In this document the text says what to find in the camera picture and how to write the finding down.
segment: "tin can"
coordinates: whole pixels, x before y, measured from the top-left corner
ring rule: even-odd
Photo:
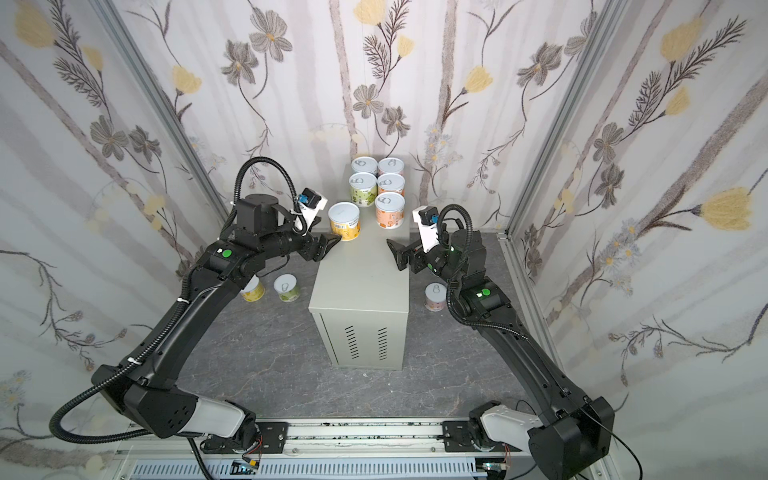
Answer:
[[[374,157],[357,157],[352,161],[352,172],[356,174],[379,174],[379,162]]]
[[[430,312],[439,312],[445,308],[445,285],[442,283],[430,283],[424,290],[426,298],[424,300],[424,306]]]
[[[278,276],[274,286],[280,299],[285,303],[293,302],[299,298],[299,284],[296,282],[296,277],[290,273]]]
[[[350,202],[339,202],[328,210],[331,231],[341,236],[342,242],[355,240],[360,235],[360,209]]]
[[[379,176],[383,174],[398,174],[406,170],[406,164],[402,160],[395,157],[387,157],[384,160],[379,161]]]
[[[246,302],[255,302],[264,296],[264,284],[258,276],[254,275],[245,288],[240,291],[240,295]]]
[[[397,192],[398,194],[406,194],[406,179],[402,175],[398,174],[383,174],[379,177],[377,182],[379,185],[379,193],[384,192]]]
[[[373,205],[377,193],[376,175],[362,172],[353,174],[349,178],[349,194],[352,196],[352,201],[360,207]]]
[[[376,221],[386,229],[402,225],[406,199],[396,192],[385,192],[376,197]]]

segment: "gray metal box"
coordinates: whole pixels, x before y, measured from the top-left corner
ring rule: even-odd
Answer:
[[[360,235],[320,262],[310,312],[333,365],[402,369],[409,270],[397,270],[386,239],[408,244],[411,222],[407,201],[402,225],[391,230],[379,227],[375,206],[360,208]]]

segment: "black hose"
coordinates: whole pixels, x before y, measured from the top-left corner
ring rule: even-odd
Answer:
[[[187,437],[187,440],[189,440],[190,448],[192,449],[194,459],[197,460],[197,466],[200,467],[200,470],[203,472],[203,477],[205,477],[205,480],[215,480],[215,478],[208,471],[208,467],[206,467],[205,464],[203,463],[203,457],[200,456],[200,450],[197,449],[197,443],[195,443],[193,439],[190,439],[188,437]]]
[[[293,202],[293,209],[300,214],[299,215],[299,222],[301,222],[301,230],[297,229],[296,227],[293,227],[293,231],[304,235],[309,226],[306,224],[306,219],[303,215],[301,215],[301,210],[299,207],[299,196],[296,195],[296,188],[293,186],[293,180],[290,179],[290,175],[288,172],[286,172],[286,169],[283,168],[283,165],[278,164],[275,160],[272,160],[269,157],[251,157],[249,158],[242,167],[240,167],[240,171],[237,172],[237,177],[235,177],[235,188],[234,188],[234,194],[232,199],[232,210],[230,211],[230,215],[227,217],[227,219],[224,221],[224,226],[221,228],[221,233],[219,234],[219,238],[221,240],[225,240],[225,236],[227,235],[227,229],[232,225],[232,223],[235,221],[235,217],[237,217],[237,201],[240,199],[240,189],[243,186],[243,179],[245,178],[245,174],[247,173],[248,169],[251,168],[255,164],[270,164],[273,167],[275,167],[282,175],[283,178],[286,179],[286,183],[288,184],[288,191],[290,192],[290,198],[291,202]]]
[[[125,377],[128,373],[132,372],[138,365],[140,365],[147,358],[149,358],[149,355],[151,355],[154,352],[154,350],[165,340],[168,334],[171,331],[173,331],[174,327],[177,325],[177,323],[179,323],[179,320],[183,316],[184,312],[187,311],[187,308],[189,306],[187,302],[189,302],[189,297],[190,297],[190,277],[192,275],[192,271],[193,270],[190,268],[190,270],[187,271],[187,273],[181,279],[180,299],[186,300],[186,302],[184,301],[176,302],[176,306],[174,307],[174,312],[171,315],[170,319],[168,320],[168,323],[166,323],[162,331],[158,333],[157,336],[154,337],[154,339],[151,342],[149,342],[149,345],[147,345],[144,348],[144,350],[142,350],[142,352],[139,353],[138,356],[133,359],[134,361],[128,362],[126,366],[119,369],[117,372],[112,374],[112,376],[110,376],[106,380],[102,380],[101,382],[92,386],[90,389],[85,390],[80,395],[74,397],[72,400],[65,403],[59,410],[57,410],[56,413],[53,414],[50,422],[48,422],[48,429],[51,431],[54,437],[70,443],[94,444],[94,443],[117,442],[119,440],[132,439],[133,437],[150,435],[152,433],[146,429],[138,429],[138,430],[133,430],[131,432],[115,433],[113,435],[96,435],[96,436],[78,435],[76,433],[72,433],[72,432],[68,432],[67,430],[64,430],[61,427],[61,420],[74,407],[80,405],[85,400],[90,399],[92,396],[96,395],[101,390],[113,385],[119,379]]]
[[[462,216],[465,223],[465,235],[464,235],[464,248],[462,249],[462,255],[458,258],[458,264],[456,265],[456,268],[453,269],[453,273],[451,274],[451,278],[448,281],[448,289],[445,295],[445,306],[448,308],[448,312],[453,316],[454,319],[456,319],[457,322],[461,323],[462,325],[471,326],[474,328],[492,328],[496,330],[502,330],[504,332],[509,332],[514,335],[520,336],[523,339],[528,339],[528,336],[520,333],[519,331],[510,328],[509,325],[504,325],[503,323],[494,323],[494,322],[472,322],[471,320],[466,320],[462,318],[458,312],[456,311],[455,304],[454,304],[454,294],[456,291],[456,288],[460,285],[456,281],[458,279],[459,274],[461,274],[462,267],[465,263],[467,263],[467,260],[469,259],[469,248],[472,245],[472,218],[469,216],[469,212],[462,207],[461,205],[457,204],[450,204],[446,205],[445,208],[443,208],[440,211],[440,215],[438,216],[437,225],[438,230],[442,231],[442,222],[445,219],[445,215],[448,213],[455,211],[458,212],[459,215]]]

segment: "wall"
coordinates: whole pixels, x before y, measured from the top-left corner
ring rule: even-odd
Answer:
[[[0,11],[0,476],[100,478],[115,444],[48,419],[144,338],[220,221],[87,2]],[[65,428],[127,420],[96,396]]]
[[[391,154],[414,202],[499,230],[603,2],[249,3],[115,2],[224,197],[251,154],[331,200],[352,158]]]
[[[647,478],[768,473],[766,22],[631,2],[515,231],[566,371],[621,407]]]

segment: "can lid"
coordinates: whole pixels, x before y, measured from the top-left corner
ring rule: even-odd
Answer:
[[[349,178],[349,184],[360,190],[368,190],[376,186],[376,175],[368,172],[353,174]]]
[[[290,273],[280,275],[275,279],[275,290],[278,293],[285,293],[293,290],[296,286],[296,277]]]
[[[248,282],[248,284],[245,286],[245,288],[243,288],[241,290],[241,292],[250,292],[251,290],[253,290],[257,286],[259,286],[259,282],[260,281],[261,280],[259,280],[259,277],[254,275],[253,278],[250,279],[250,282]]]
[[[368,172],[374,174],[379,169],[379,162],[373,157],[357,157],[352,161],[353,172]]]
[[[406,206],[406,199],[397,192],[384,192],[376,197],[376,208],[383,212],[400,211]]]
[[[403,161],[399,158],[395,157],[387,157],[379,161],[379,170],[385,174],[399,174],[405,167],[406,164],[403,163]]]
[[[360,209],[352,202],[339,202],[328,210],[328,218],[334,222],[348,223],[360,217]]]
[[[424,293],[432,302],[440,303],[445,301],[445,285],[442,283],[430,283],[427,285]]]
[[[387,190],[402,190],[406,186],[406,179],[398,174],[382,174],[379,186]]]

